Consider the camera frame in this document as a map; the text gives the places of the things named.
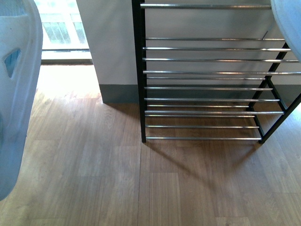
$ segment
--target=laminate flooring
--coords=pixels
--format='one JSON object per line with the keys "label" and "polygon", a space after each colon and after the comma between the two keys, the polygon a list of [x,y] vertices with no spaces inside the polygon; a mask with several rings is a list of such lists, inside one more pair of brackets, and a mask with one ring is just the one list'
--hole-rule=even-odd
{"label": "laminate flooring", "polygon": [[301,225],[301,107],[263,145],[143,144],[138,112],[104,104],[92,66],[42,66],[0,225]]}

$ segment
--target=rack leg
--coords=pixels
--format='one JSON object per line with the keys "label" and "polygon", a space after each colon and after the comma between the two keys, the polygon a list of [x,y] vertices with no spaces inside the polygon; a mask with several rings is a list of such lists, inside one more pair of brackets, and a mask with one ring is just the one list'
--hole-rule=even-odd
{"label": "rack leg", "polygon": [[285,110],[285,113],[274,123],[274,125],[263,136],[260,144],[266,142],[266,140],[275,132],[275,130],[284,122],[284,120],[295,110],[295,108],[301,103],[301,94],[294,100],[294,102]]}
{"label": "rack leg", "polygon": [[145,76],[143,74],[143,30],[142,30],[142,14],[140,9],[140,1],[132,0],[133,10],[133,25],[134,25],[134,39],[135,39],[135,54],[136,54],[136,68],[137,68],[137,82],[138,82],[138,95],[139,95],[139,112],[140,112],[140,125],[141,125],[141,138],[142,142],[146,142],[145,135],[145,110],[146,104],[144,101],[145,96]]}
{"label": "rack leg", "polygon": [[[285,43],[283,45],[283,48],[289,48],[287,43]],[[284,59],[284,57],[286,56],[287,52],[280,52],[277,57],[276,60],[282,60]],[[269,69],[269,72],[275,72],[277,70],[277,68],[279,67],[280,63],[273,63],[272,66]],[[259,88],[265,88],[268,84],[267,79],[271,79],[272,76],[265,76],[265,80],[262,81],[262,83],[260,84]],[[260,97],[260,95],[262,94],[262,91],[256,91],[256,93],[254,94],[252,99],[258,99]],[[255,102],[250,102],[249,103],[249,108],[254,107]]]}

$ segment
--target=chrome rod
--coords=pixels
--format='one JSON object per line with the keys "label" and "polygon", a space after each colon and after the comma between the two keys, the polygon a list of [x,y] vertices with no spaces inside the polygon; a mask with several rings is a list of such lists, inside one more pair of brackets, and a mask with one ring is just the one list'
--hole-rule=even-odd
{"label": "chrome rod", "polygon": [[271,5],[200,5],[200,4],[149,4],[141,3],[142,9],[146,8],[177,8],[177,9],[271,9]]}
{"label": "chrome rod", "polygon": [[190,114],[146,114],[145,117],[155,118],[255,118],[254,115],[190,115]]}
{"label": "chrome rod", "polygon": [[143,50],[179,50],[179,51],[264,51],[288,52],[289,48],[192,48],[192,47],[143,47]]}
{"label": "chrome rod", "polygon": [[301,75],[301,72],[180,72],[180,71],[143,71],[144,74],[195,74],[195,75]]}
{"label": "chrome rod", "polygon": [[201,99],[201,98],[144,98],[145,101],[185,101],[185,102],[278,102],[279,99]]}
{"label": "chrome rod", "polygon": [[187,107],[187,108],[197,108],[197,107],[207,107],[207,108],[248,108],[248,106],[226,106],[226,105],[147,105],[148,107]]}
{"label": "chrome rod", "polygon": [[238,39],[238,38],[159,38],[147,37],[146,40],[168,40],[168,41],[285,41],[285,39]]}
{"label": "chrome rod", "polygon": [[162,111],[162,110],[146,110],[145,114],[230,114],[230,115],[255,115],[255,114],[284,114],[284,112],[235,112],[235,111]]}
{"label": "chrome rod", "polygon": [[220,90],[220,91],[271,91],[272,88],[226,88],[226,87],[144,87],[149,90]]}
{"label": "chrome rod", "polygon": [[166,125],[146,125],[148,128],[159,129],[258,129],[259,126],[166,126]]}
{"label": "chrome rod", "polygon": [[261,138],[227,138],[227,137],[146,137],[160,140],[261,140]]}
{"label": "chrome rod", "polygon": [[193,77],[147,77],[147,79],[163,79],[163,80],[250,80],[262,81],[265,78],[193,78]]}
{"label": "chrome rod", "polygon": [[268,60],[268,59],[180,59],[180,58],[143,58],[145,62],[203,62],[203,63],[299,63],[298,60]]}

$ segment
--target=metal shoe rack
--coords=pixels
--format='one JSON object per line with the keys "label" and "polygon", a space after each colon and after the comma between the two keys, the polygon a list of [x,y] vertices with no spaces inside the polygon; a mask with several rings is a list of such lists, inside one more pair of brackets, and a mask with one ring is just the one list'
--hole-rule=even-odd
{"label": "metal shoe rack", "polygon": [[[268,39],[268,38],[189,38],[189,37],[146,37],[146,11],[148,13],[156,12],[156,10],[271,10],[270,5],[204,5],[204,4],[149,4],[143,0],[132,0],[133,21],[135,33],[135,54],[137,79],[139,90],[140,120],[142,142],[147,139],[179,139],[179,140],[256,140],[264,143],[271,134],[280,126],[280,124],[288,117],[288,115],[301,102],[301,94],[287,106],[276,90],[271,78],[273,76],[290,76],[301,75],[301,72],[276,72],[280,64],[299,63],[298,60],[286,60],[284,57],[287,52],[291,51],[284,39]],[[164,43],[172,41],[176,43],[176,47],[158,47],[151,46],[152,41],[155,43]],[[229,48],[228,44],[233,42],[246,43],[278,43],[280,48]],[[186,47],[183,43],[213,43],[214,47]],[[214,43],[227,43],[226,47],[215,47]],[[166,53],[170,52],[227,52],[226,58],[170,58],[166,57]],[[272,59],[237,59],[237,52],[269,52],[276,53]],[[157,52],[156,57],[147,57],[150,52]],[[181,71],[177,67],[176,70],[153,70],[148,69],[150,63],[168,64],[171,62],[194,62],[198,64],[270,64],[267,71]],[[187,85],[186,81],[195,81],[197,85]],[[210,86],[206,82],[225,82],[225,85]],[[252,81],[257,82],[257,86],[229,86],[229,82],[235,81]],[[182,95],[174,95],[173,93],[181,92]],[[214,92],[214,95],[207,96],[201,92]],[[225,92],[251,93],[250,97],[240,98],[240,95],[234,95],[235,98],[225,95]],[[271,92],[272,98],[262,97],[262,93]],[[270,103],[276,103],[279,110],[255,110],[254,105],[258,103],[265,107]],[[277,115],[278,118],[273,124],[264,131],[261,125],[260,116]],[[181,122],[181,119],[190,120],[188,125]],[[251,121],[251,125],[238,125],[236,120],[243,119]],[[224,125],[223,122],[233,121],[234,125]],[[158,130],[172,130],[172,136],[162,135]],[[175,136],[183,133],[174,133],[175,130],[189,131],[202,130],[206,136],[198,136],[200,132],[193,132],[192,136]],[[238,137],[217,137],[207,136],[208,134],[217,134],[219,132],[208,132],[208,130],[219,129],[235,129],[236,131],[255,130],[251,134],[255,137],[238,136]]]}

